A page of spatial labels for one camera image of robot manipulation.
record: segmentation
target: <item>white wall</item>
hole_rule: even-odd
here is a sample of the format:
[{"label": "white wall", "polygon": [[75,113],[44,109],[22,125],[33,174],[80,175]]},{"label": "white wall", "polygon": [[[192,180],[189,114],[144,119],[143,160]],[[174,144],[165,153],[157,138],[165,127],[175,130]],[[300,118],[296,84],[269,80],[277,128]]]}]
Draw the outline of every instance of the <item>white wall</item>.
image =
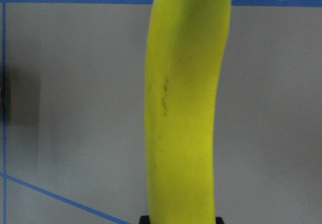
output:
[{"label": "white wall", "polygon": [[[148,214],[150,10],[6,4],[8,224],[137,224]],[[322,222],[321,10],[232,7],[214,141],[226,224]]]}]

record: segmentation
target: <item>blue tape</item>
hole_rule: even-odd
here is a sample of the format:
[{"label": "blue tape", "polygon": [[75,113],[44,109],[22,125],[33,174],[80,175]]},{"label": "blue tape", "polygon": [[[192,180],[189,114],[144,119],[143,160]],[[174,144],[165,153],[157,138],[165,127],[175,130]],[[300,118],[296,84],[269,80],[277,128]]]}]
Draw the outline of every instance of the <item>blue tape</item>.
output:
[{"label": "blue tape", "polygon": [[[151,5],[153,0],[2,0],[6,3]],[[233,6],[322,8],[322,0],[232,0]]]},{"label": "blue tape", "polygon": [[7,224],[6,2],[2,2],[3,223]]},{"label": "blue tape", "polygon": [[7,3],[151,5],[153,0],[4,0]]},{"label": "blue tape", "polygon": [[27,183],[25,181],[19,180],[17,178],[12,177],[12,176],[7,175],[7,179],[10,180],[10,181],[15,182],[17,184],[20,184],[20,185],[22,185],[24,187],[27,187],[29,189],[35,190],[35,191],[37,191],[39,193],[42,193],[44,195],[50,196],[50,197],[52,197],[52,198],[54,198],[56,200],[60,200],[60,201],[62,201],[64,203],[66,203],[66,204],[69,204],[69,205],[72,205],[72,206],[77,207],[79,209],[82,209],[84,211],[87,211],[87,212],[89,212],[91,214],[94,214],[94,215],[100,216],[100,217],[102,217],[104,219],[110,220],[110,221],[112,221],[114,223],[117,223],[117,224],[130,224],[130,223],[124,221],[124,220],[120,220],[120,219],[118,219],[118,218],[116,218],[114,216],[107,215],[107,214],[105,214],[105,213],[103,213],[101,211],[98,211],[98,210],[92,209],[92,208],[90,208],[88,206],[79,204],[79,203],[77,203],[75,201],[69,200],[69,199],[67,199],[65,197],[62,197],[62,196],[57,195],[57,194],[54,194],[54,193],[52,193],[50,191],[44,190],[42,188],[39,188],[39,187],[37,187],[35,185],[29,184],[29,183]]},{"label": "blue tape", "polygon": [[233,6],[321,8],[322,0],[232,0]]}]

